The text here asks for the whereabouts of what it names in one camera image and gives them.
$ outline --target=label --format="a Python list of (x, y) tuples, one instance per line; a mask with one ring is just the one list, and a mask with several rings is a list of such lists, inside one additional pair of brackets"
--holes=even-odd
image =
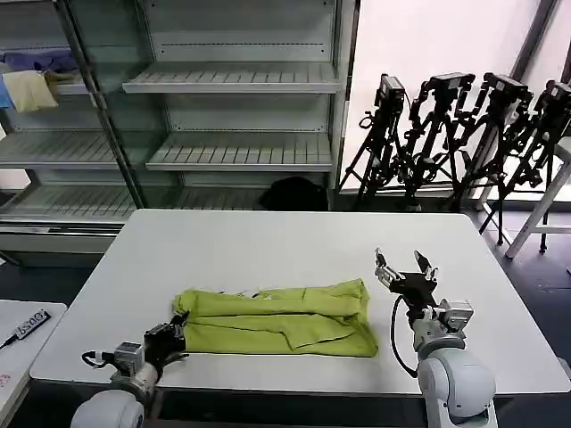
[(49, 314), (45, 310), (40, 309), (38, 312), (32, 315), (28, 320), (18, 325), (16, 330), (14, 330), (14, 334), (18, 336), (18, 339), (22, 340), (28, 334), (32, 333), (34, 330), (40, 327), (49, 318), (50, 318)]

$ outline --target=green cloth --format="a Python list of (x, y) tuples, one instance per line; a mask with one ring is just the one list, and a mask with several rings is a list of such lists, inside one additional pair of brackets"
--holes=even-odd
[(373, 357), (368, 293), (361, 279), (329, 287), (265, 290), (253, 298), (187, 290), (174, 300), (190, 312), (186, 350), (233, 354)]

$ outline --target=blue cloth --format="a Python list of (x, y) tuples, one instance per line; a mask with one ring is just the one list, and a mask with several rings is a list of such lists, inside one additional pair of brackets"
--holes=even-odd
[(1, 53), (0, 62), (8, 65), (12, 71), (35, 70), (69, 73), (78, 68), (78, 64), (69, 49), (43, 53)]
[(8, 89), (4, 84), (4, 79), (0, 74), (0, 109), (11, 109), (12, 108), (12, 98), (8, 94)]

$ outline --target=floor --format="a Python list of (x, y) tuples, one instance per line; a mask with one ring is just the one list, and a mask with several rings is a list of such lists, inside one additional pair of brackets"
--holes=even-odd
[[(468, 214), (476, 223), (481, 214)], [(527, 213), (509, 212), (505, 227), (516, 234), (523, 225)], [(554, 213), (551, 223), (571, 224), (571, 213)], [(504, 248), (495, 244), (497, 230), (493, 225), (484, 232), (492, 252), (504, 268), (511, 282), (529, 308), (555, 353), (571, 362), (571, 340), (568, 328), (571, 325), (571, 235), (550, 235), (547, 253), (538, 253), (539, 236), (532, 238), (520, 254), (509, 261), (502, 257)], [(0, 299), (60, 301), (71, 304), (91, 268), (19, 268), (0, 264)], [(86, 399), (80, 391), (62, 386), (33, 384), (30, 394), (16, 414), (11, 428), (29, 426), (69, 426), (75, 408)], [(183, 408), (194, 420), (226, 422), (239, 418), (245, 423), (265, 424), (317, 424), (343, 426), (387, 426), (396, 419), (405, 420), (405, 426), (418, 426), (422, 421), (422, 402), (407, 400), (396, 402), (375, 399), (332, 398), (305, 399), (271, 396), (236, 396), (204, 394), (189, 399), (187, 395), (173, 395), (165, 406), (163, 417), (180, 417)], [(285, 412), (273, 409), (285, 408)], [(534, 399), (515, 407), (502, 416), (501, 428), (535, 428), (568, 426), (571, 421), (571, 393), (555, 397)]]

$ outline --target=yellow cloth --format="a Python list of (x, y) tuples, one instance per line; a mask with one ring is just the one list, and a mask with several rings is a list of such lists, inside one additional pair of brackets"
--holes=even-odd
[(266, 290), (253, 298), (188, 290), (174, 311), (189, 312), (189, 352), (373, 357), (368, 293), (357, 279), (329, 287)]
[(5, 73), (2, 77), (18, 113), (57, 107), (42, 73), (34, 70), (15, 71)]

